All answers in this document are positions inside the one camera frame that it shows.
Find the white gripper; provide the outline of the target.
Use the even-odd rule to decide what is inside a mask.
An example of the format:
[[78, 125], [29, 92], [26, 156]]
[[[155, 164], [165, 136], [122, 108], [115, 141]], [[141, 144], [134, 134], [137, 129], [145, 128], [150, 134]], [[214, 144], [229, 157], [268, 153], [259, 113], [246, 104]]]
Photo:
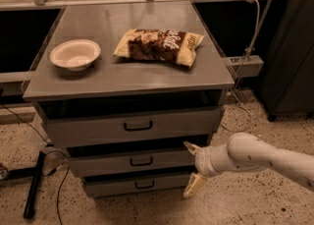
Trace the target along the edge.
[[206, 177], [214, 177], [236, 168], [235, 161], [229, 156], [225, 144], [201, 147], [185, 141], [184, 146], [195, 155], [195, 167], [198, 173], [192, 173], [183, 192], [185, 198], [195, 196], [207, 183]]

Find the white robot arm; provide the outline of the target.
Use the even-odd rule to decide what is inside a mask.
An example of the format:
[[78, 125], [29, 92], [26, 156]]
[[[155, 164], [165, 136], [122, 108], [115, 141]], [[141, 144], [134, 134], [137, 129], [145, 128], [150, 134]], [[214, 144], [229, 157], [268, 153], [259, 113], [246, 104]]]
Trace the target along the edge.
[[271, 169], [300, 186], [314, 190], [314, 156], [274, 147], [248, 133], [233, 134], [227, 143], [205, 147], [183, 143], [194, 156], [196, 172], [190, 175], [183, 192], [193, 197], [208, 178], [225, 172], [252, 172]]

